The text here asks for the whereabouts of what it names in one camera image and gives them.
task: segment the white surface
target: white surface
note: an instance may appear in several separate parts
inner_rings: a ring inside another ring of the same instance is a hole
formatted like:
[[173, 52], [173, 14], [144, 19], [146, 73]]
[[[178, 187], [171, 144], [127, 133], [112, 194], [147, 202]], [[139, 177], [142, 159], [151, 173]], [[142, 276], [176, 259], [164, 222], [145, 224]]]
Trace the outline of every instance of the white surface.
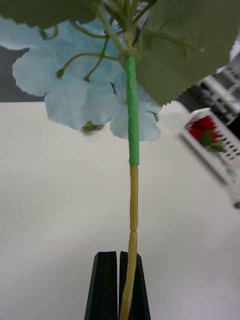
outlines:
[[[160, 114], [140, 144], [138, 252], [152, 320], [239, 320], [240, 215]], [[0, 105], [0, 319], [83, 320], [94, 255], [126, 250], [126, 140], [47, 120], [41, 103]]]

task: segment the green floral tape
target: green floral tape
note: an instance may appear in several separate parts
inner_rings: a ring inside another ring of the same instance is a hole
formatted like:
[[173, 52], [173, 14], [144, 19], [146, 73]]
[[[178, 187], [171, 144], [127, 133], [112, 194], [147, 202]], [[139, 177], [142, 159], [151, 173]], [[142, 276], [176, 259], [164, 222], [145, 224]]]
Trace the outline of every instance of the green floral tape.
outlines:
[[139, 111], [135, 57], [126, 59], [129, 164], [139, 165]]

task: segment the white table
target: white table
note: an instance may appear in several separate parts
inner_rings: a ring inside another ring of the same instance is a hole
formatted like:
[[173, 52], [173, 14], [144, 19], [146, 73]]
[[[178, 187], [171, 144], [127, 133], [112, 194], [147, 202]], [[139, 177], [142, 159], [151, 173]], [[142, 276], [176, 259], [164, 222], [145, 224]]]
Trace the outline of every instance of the white table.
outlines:
[[[140, 144], [138, 252], [152, 320], [239, 320], [240, 215], [177, 136]], [[94, 255], [127, 250], [128, 143], [47, 120], [42, 103], [0, 105], [0, 319], [83, 320]]]

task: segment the gray wall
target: gray wall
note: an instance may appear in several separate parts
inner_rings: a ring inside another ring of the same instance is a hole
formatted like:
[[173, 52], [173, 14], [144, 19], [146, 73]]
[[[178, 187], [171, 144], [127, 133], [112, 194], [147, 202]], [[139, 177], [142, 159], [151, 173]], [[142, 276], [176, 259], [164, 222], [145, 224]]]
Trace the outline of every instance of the gray wall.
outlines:
[[43, 101], [37, 97], [22, 92], [13, 77], [12, 65], [24, 54], [24, 50], [14, 51], [0, 47], [0, 103], [1, 102], [33, 102]]

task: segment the green leaf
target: green leaf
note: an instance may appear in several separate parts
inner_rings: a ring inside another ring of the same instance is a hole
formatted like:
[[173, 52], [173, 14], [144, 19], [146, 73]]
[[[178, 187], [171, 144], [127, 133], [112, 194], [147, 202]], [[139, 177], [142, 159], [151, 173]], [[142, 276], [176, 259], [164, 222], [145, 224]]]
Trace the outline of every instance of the green leaf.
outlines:
[[208, 147], [212, 144], [212, 142], [213, 142], [213, 133], [210, 130], [205, 130], [202, 133], [202, 136], [200, 139], [201, 145], [203, 145], [204, 147]]
[[100, 0], [0, 0], [0, 15], [41, 29], [68, 19], [84, 24], [96, 17], [87, 4], [91, 1]]
[[161, 105], [229, 62], [239, 0], [158, 0], [142, 31], [137, 80]]
[[216, 140], [210, 145], [210, 149], [213, 152], [224, 152], [224, 145], [221, 140]]

